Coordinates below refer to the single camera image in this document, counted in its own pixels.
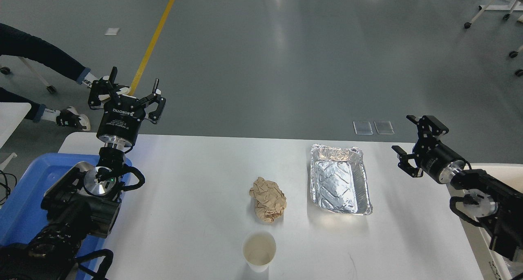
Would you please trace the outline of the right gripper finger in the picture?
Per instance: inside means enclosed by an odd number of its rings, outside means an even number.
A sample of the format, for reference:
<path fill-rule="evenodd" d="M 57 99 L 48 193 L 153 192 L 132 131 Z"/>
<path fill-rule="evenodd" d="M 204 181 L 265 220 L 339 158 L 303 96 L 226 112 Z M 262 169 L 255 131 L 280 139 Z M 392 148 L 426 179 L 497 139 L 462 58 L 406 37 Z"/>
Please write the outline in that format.
<path fill-rule="evenodd" d="M 449 133 L 448 127 L 435 116 L 424 115 L 417 118 L 414 115 L 407 115 L 407 119 L 416 125 L 417 146 L 437 146 L 440 138 Z"/>
<path fill-rule="evenodd" d="M 398 145 L 393 145 L 391 148 L 398 156 L 398 167 L 401 170 L 413 178 L 423 176 L 424 170 L 421 168 L 423 153 L 419 146 L 415 146 L 413 152 L 410 154 L 407 154 L 407 152 Z"/>

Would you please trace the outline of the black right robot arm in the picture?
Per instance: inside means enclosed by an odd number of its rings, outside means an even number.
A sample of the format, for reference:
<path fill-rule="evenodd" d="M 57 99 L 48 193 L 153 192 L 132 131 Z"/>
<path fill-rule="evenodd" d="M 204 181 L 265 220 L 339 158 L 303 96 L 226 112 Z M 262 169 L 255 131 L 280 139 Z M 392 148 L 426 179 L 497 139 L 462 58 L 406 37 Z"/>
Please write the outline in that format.
<path fill-rule="evenodd" d="M 450 210 L 463 222 L 482 228 L 499 265 L 498 276 L 510 277 L 504 262 L 522 267 L 522 165 L 470 164 L 443 144 L 440 138 L 449 129 L 435 116 L 407 115 L 407 119 L 416 125 L 418 139 L 411 153 L 392 146 L 398 167 L 411 177 L 428 174 L 437 183 L 462 191 L 450 198 Z"/>

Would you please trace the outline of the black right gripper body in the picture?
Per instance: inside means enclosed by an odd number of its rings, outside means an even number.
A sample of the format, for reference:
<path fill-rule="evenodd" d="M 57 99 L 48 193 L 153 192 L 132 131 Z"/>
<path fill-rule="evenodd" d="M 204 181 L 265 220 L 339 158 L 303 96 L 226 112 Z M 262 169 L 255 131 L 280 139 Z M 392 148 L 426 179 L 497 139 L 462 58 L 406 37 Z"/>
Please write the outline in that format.
<path fill-rule="evenodd" d="M 434 144 L 419 141 L 413 153 L 417 167 L 439 184 L 450 183 L 466 166 L 466 160 L 441 141 Z"/>

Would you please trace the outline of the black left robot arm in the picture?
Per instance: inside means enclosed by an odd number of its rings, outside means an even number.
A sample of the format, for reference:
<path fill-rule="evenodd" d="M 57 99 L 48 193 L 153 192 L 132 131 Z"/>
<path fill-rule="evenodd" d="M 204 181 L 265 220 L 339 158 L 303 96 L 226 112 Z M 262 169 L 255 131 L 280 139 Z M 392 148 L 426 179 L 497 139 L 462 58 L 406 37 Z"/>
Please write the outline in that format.
<path fill-rule="evenodd" d="M 100 249 L 78 256 L 88 235 L 106 238 L 119 215 L 123 192 L 145 184 L 137 168 L 125 163 L 144 121 L 157 124 L 166 99 L 155 79 L 151 94 L 136 98 L 117 94 L 117 69 L 108 79 L 94 81 L 88 105 L 103 110 L 97 138 L 103 142 L 96 165 L 85 161 L 70 168 L 44 194 L 47 225 L 27 244 L 1 248 L 2 280 L 65 280 L 73 268 L 93 280 L 104 280 L 114 254 Z"/>

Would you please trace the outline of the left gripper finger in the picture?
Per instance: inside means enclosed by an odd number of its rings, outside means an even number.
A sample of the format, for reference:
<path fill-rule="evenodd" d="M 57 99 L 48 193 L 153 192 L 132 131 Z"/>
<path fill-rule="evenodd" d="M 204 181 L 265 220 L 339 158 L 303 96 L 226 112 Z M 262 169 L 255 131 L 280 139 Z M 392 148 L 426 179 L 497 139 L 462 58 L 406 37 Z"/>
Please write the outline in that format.
<path fill-rule="evenodd" d="M 138 116 L 138 111 L 142 111 L 144 113 L 144 120 L 150 121 L 152 124 L 157 125 L 164 111 L 165 103 L 166 98 L 162 96 L 162 92 L 159 89 L 159 79 L 156 78 L 153 83 L 152 92 L 135 102 L 135 116 Z M 155 107 L 153 110 L 147 112 L 146 109 L 150 105 L 155 105 Z"/>
<path fill-rule="evenodd" d="M 88 106 L 91 110 L 103 108 L 102 101 L 100 100 L 100 96 L 103 94 L 108 94 L 110 102 L 116 107 L 120 108 L 123 105 L 121 96 L 118 94 L 118 91 L 120 91 L 120 88 L 123 88 L 123 85 L 115 83 L 117 73 L 118 68 L 113 66 L 107 80 L 100 79 L 93 82 L 88 97 Z"/>

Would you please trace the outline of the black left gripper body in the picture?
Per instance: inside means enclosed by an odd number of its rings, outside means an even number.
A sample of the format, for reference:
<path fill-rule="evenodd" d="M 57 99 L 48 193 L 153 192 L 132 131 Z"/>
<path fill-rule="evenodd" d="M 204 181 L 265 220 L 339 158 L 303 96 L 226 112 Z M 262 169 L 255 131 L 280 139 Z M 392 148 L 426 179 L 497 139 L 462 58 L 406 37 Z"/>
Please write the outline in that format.
<path fill-rule="evenodd" d="M 117 102 L 106 102 L 96 137 L 103 142 L 121 139 L 124 148 L 133 147 L 145 118 L 145 108 L 146 104 L 138 98 L 123 95 Z"/>

